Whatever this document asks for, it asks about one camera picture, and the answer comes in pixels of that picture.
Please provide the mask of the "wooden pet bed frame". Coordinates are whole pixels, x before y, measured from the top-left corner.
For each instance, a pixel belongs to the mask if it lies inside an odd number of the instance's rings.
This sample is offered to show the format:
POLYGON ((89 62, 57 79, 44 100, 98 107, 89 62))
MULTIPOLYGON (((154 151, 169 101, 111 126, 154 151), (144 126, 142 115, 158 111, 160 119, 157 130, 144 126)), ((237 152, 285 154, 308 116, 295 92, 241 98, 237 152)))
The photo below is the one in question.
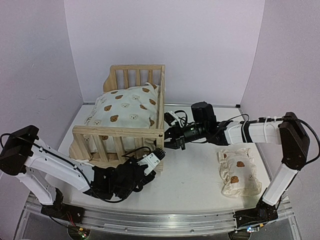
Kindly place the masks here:
POLYGON ((103 84, 103 94, 143 86, 145 83, 160 86, 158 97, 158 113, 155 128, 124 128, 75 125, 72 129, 73 141, 69 147, 69 157, 78 162, 100 167, 116 167, 125 162, 124 137, 134 138, 134 155, 142 157, 148 149, 164 147, 164 111, 165 111, 165 66, 163 64, 112 65, 109 76, 103 84), (97 153, 90 153, 84 135, 91 135, 97 147, 97 153), (106 150, 102 136, 113 137, 116 153, 106 150))

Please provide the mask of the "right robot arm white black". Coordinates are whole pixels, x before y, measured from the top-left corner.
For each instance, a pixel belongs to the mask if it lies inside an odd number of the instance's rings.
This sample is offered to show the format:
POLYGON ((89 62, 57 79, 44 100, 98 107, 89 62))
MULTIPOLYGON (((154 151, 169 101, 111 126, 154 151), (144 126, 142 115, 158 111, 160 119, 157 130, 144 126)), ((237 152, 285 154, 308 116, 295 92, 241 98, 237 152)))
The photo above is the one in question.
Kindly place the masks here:
MULTIPOLYGON (((213 105, 214 113, 217 115, 217 120, 226 120, 231 117, 240 115, 243 113, 240 106, 235 105, 213 105)), ((189 153, 190 151, 201 151, 207 150, 207 153, 214 154, 220 150, 237 150, 240 148, 251 148, 252 154, 257 160, 258 172, 263 175, 263 178, 260 180, 263 182, 268 175, 269 179, 272 180, 276 174, 276 170, 280 165, 280 157, 282 156, 282 147, 280 145, 275 145, 273 143, 250 143, 250 144, 236 144, 230 146, 215 146, 211 143, 200 144, 200 141, 197 140, 195 143, 188 143, 186 145, 186 150, 179 150, 178 153, 184 154, 189 153)), ((289 198, 293 200, 295 204, 302 202, 307 197, 304 194, 307 194, 307 186, 304 183, 307 174, 305 170, 302 171, 302 174, 298 174, 293 180, 292 184, 288 188, 289 198)))

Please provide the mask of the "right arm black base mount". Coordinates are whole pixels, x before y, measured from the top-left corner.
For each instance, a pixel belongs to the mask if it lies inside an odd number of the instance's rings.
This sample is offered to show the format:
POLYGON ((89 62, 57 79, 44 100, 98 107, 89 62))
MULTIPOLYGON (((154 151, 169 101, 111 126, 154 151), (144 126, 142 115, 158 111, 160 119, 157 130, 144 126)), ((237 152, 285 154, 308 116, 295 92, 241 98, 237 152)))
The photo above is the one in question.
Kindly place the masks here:
POLYGON ((241 230, 248 227, 256 227, 260 224, 267 224, 278 219, 278 208, 282 201, 282 197, 275 205, 265 203, 262 197, 254 208, 237 210, 233 218, 236 222, 236 229, 241 230))

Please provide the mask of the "bear print cream cushion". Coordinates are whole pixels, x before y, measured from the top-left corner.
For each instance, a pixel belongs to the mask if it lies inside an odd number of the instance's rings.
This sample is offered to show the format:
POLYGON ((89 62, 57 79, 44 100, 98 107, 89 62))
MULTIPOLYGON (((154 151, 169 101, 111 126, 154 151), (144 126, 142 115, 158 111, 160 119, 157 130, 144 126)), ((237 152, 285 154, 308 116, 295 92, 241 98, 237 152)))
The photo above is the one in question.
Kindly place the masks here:
MULTIPOLYGON (((159 89, 159 85, 147 82, 142 86, 106 92, 96 99, 84 125, 154 129, 158 120, 159 89)), ((98 153, 92 135, 84 134, 83 137, 90 153, 98 153)), ((135 149, 134 138, 123 137, 122 140, 125 151, 135 149)), ((102 141, 109 153, 116 153, 113 137, 104 135, 102 141)))

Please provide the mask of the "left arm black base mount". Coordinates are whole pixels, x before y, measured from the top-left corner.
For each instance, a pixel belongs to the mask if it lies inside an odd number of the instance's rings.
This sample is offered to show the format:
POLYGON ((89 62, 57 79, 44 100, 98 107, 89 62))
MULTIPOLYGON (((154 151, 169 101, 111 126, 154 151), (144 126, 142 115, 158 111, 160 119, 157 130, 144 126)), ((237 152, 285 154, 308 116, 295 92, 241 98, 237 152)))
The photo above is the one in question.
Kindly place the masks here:
POLYGON ((59 220, 70 221, 74 224, 81 224, 85 209, 83 207, 63 203, 64 196, 62 192, 55 189, 55 200, 51 205, 42 205, 41 214, 59 220))

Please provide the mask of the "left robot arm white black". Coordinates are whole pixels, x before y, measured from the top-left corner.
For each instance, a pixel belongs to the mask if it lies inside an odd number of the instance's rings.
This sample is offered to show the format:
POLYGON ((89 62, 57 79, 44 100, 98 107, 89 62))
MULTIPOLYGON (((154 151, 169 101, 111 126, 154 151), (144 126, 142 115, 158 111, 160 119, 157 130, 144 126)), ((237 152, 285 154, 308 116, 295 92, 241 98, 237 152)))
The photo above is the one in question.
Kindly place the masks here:
POLYGON ((161 148, 150 150, 141 158, 131 151, 124 155, 126 161, 117 167, 100 168, 78 162, 48 146, 38 136, 34 125, 13 133, 3 133, 0 169, 16 177, 57 219, 67 214, 63 194, 52 186, 42 174, 48 174, 76 188, 85 195, 106 203, 123 202, 133 192, 155 178, 155 168, 165 156, 161 148))

